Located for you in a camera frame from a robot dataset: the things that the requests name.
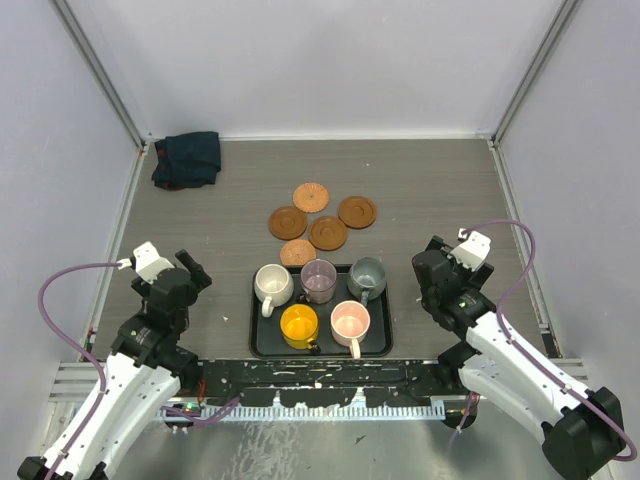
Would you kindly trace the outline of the brown wooden coaster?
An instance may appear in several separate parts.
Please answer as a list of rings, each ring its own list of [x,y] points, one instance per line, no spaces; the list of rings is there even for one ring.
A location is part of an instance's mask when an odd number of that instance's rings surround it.
[[[295,206],[277,208],[269,217],[268,227],[273,236],[280,240],[294,240],[307,229],[307,215]]]
[[[349,228],[364,229],[377,218],[377,209],[372,200],[364,196],[345,198],[338,207],[340,220]]]
[[[346,225],[335,216],[322,216],[313,221],[309,228],[309,241],[322,251],[334,251],[347,241]]]

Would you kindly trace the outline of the woven rattan coaster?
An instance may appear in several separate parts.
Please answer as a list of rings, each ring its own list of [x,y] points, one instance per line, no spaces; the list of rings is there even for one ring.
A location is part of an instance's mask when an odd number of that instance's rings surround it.
[[[293,193],[294,205],[305,213],[317,213],[329,204],[330,194],[319,183],[308,182],[299,185]]]
[[[294,239],[286,242],[280,251],[280,260],[284,266],[303,266],[317,258],[316,249],[306,239]]]

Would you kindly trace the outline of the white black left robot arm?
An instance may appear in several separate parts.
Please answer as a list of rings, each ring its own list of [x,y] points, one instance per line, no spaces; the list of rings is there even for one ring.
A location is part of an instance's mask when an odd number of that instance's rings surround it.
[[[119,328],[99,379],[65,431],[43,454],[26,458],[21,479],[109,479],[152,418],[175,395],[200,384],[196,354],[178,345],[189,308],[211,277],[180,250],[170,261],[150,242],[115,262],[137,274],[141,308]]]

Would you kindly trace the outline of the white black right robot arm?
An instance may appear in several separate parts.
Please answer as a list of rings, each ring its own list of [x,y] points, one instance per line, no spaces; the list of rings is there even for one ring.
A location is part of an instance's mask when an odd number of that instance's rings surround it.
[[[412,259],[421,305],[459,341],[438,357],[444,390],[476,393],[523,426],[565,479],[588,479],[627,446],[619,399],[592,390],[533,347],[481,292],[493,268],[488,237],[452,247],[433,237]]]

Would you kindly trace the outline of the purple glass cup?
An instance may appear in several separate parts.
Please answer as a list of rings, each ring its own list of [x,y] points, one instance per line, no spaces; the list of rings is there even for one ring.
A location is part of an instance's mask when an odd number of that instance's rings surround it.
[[[336,267],[324,259],[307,262],[301,270],[302,292],[300,298],[311,304],[329,302],[335,293],[338,274]]]

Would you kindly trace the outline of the grey ceramic mug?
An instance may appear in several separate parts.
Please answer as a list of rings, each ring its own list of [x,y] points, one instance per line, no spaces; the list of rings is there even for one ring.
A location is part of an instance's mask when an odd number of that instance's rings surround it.
[[[348,290],[364,306],[378,298],[384,292],[386,285],[386,271],[378,259],[361,258],[349,270]]]

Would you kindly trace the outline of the pink ceramic mug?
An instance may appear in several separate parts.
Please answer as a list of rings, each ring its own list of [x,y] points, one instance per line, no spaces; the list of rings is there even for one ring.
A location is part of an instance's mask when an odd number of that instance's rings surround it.
[[[347,347],[351,357],[361,358],[361,342],[371,324],[367,308],[357,301],[343,301],[335,306],[330,315],[331,334],[336,343]]]

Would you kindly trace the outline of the white ceramic mug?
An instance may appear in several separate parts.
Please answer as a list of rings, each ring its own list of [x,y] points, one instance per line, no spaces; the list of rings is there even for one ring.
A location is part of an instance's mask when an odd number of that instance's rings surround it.
[[[282,265],[267,264],[255,275],[254,293],[261,303],[261,315],[269,318],[276,307],[290,300],[294,292],[293,279]]]

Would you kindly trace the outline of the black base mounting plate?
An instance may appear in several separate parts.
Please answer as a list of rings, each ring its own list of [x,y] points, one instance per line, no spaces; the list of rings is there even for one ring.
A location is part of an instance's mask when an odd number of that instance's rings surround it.
[[[468,395],[430,360],[218,359],[191,367],[184,380],[175,398],[203,398],[211,406],[238,398],[246,407],[345,407],[361,393],[368,408],[412,407]]]

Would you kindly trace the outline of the yellow mug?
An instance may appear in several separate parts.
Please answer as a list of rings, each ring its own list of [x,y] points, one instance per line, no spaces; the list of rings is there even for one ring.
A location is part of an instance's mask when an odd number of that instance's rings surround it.
[[[319,320],[310,306],[304,304],[289,306],[281,315],[280,331],[291,348],[308,350],[313,355],[321,352],[317,343]]]

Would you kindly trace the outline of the black plastic tray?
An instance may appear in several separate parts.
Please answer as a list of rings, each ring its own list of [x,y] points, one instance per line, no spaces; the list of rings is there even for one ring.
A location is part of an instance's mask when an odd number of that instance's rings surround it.
[[[336,266],[338,280],[333,298],[321,305],[311,304],[318,316],[319,335],[316,340],[321,349],[318,357],[348,358],[349,349],[339,345],[333,339],[330,327],[330,315],[332,310],[342,301],[355,300],[349,292],[347,280],[349,278],[350,264],[338,264]],[[284,311],[296,303],[303,291],[300,280],[301,266],[287,266],[291,274],[294,292],[290,300],[274,309],[270,317],[262,316],[262,303],[256,295],[253,295],[250,310],[250,336],[249,348],[251,353],[261,359],[284,359],[311,357],[313,353],[309,349],[294,349],[289,346],[280,329],[280,318]],[[392,316],[389,306],[388,288],[385,288],[380,296],[370,300],[367,309],[371,317],[371,324],[366,337],[361,343],[362,357],[383,357],[393,346]]]

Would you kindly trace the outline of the dark blue folded cloth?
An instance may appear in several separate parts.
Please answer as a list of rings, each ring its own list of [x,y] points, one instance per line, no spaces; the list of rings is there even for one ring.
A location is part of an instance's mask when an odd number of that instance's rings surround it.
[[[219,134],[213,131],[168,136],[154,143],[157,166],[154,186],[163,190],[214,185],[222,168]]]

